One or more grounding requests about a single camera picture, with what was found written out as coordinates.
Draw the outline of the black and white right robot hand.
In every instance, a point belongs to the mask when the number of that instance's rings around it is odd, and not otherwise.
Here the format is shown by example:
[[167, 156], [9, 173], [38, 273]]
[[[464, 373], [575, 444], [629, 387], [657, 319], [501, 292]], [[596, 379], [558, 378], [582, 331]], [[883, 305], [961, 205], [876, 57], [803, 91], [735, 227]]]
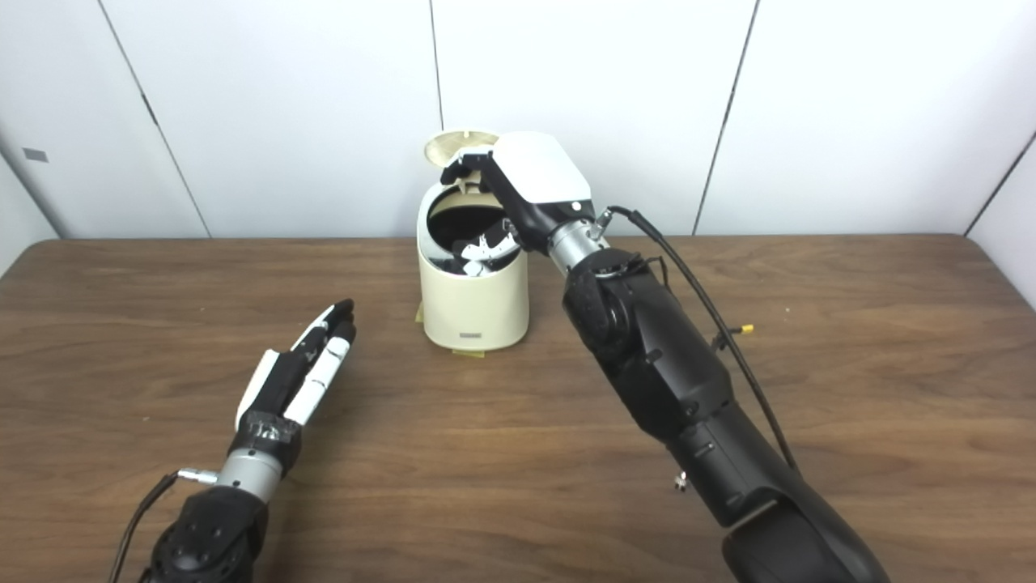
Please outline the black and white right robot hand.
[[452, 187], [472, 176], [495, 197], [503, 218], [461, 247], [463, 261], [495, 266], [525, 251], [548, 256], [569, 273], [607, 246], [592, 234], [598, 214], [589, 183], [554, 136], [518, 130], [493, 144], [464, 145], [444, 163], [439, 181]]

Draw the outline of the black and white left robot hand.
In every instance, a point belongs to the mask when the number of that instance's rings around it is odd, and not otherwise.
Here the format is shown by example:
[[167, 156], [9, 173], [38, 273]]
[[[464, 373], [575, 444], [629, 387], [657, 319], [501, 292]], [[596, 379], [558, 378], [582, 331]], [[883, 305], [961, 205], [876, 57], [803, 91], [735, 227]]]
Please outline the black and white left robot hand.
[[358, 334], [353, 310], [352, 299], [334, 303], [289, 350], [264, 351], [238, 405], [229, 453], [269, 455], [282, 477], [295, 467], [304, 425], [329, 391]]

